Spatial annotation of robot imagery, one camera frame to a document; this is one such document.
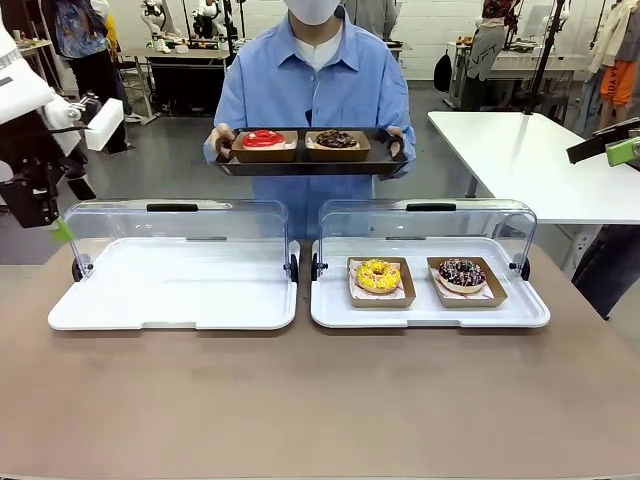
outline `gray hoodie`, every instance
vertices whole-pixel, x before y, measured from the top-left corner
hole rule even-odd
[[[354,25],[388,40],[396,25],[395,0],[341,0]]]

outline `cardboard box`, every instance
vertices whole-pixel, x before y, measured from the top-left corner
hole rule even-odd
[[[350,271],[351,262],[366,262],[373,257],[349,257],[347,259],[347,275],[349,276],[349,296],[351,297],[351,304],[355,308],[408,308],[416,299],[416,289],[413,285],[413,279],[411,278],[411,271],[407,260],[402,257],[376,257],[378,260],[383,260],[388,263],[396,263],[400,265],[400,278],[402,280],[402,287],[404,289],[404,296],[402,298],[385,298],[386,295],[371,294],[370,299],[355,298],[351,294],[351,282],[352,275]]]
[[[480,268],[484,270],[487,275],[487,287],[489,288],[493,298],[470,298],[462,294],[457,294],[448,290],[442,283],[440,283],[438,269],[445,260],[449,260],[452,257],[429,257],[427,258],[427,270],[429,276],[433,281],[433,285],[438,292],[438,297],[445,308],[491,308],[497,307],[504,302],[508,295],[504,290],[504,287],[496,277],[491,267],[487,264],[482,257],[455,257],[461,260],[471,260],[472,262],[480,265]]]
[[[312,162],[364,162],[369,156],[371,151],[371,143],[369,139],[362,131],[347,130],[353,138],[360,144],[360,148],[357,150],[340,150],[324,148],[309,148],[309,141],[314,142],[316,137],[322,132],[307,132],[304,140],[304,145],[309,153],[309,160]]]
[[[282,150],[245,150],[243,146],[244,137],[251,132],[241,132],[233,142],[231,147],[232,157],[237,158],[240,163],[288,163],[296,158],[296,146],[298,144],[298,132],[279,130],[287,142]]]

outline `white face mask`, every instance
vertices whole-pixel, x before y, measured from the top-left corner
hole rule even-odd
[[[331,18],[340,0],[284,0],[291,13],[307,25],[322,25]]]

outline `black bag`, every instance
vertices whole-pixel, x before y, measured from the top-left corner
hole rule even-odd
[[[445,93],[449,91],[452,73],[451,59],[445,51],[442,58],[436,63],[436,68],[433,70],[433,86],[436,87],[436,90]]]

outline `person's left hand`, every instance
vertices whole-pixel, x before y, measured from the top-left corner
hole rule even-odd
[[[404,139],[404,135],[402,133],[402,129],[400,127],[391,126],[387,128],[387,132],[389,132],[394,137],[398,137],[400,139]],[[404,142],[393,142],[389,150],[391,151],[391,155],[395,157],[400,153],[400,149],[402,148]]]

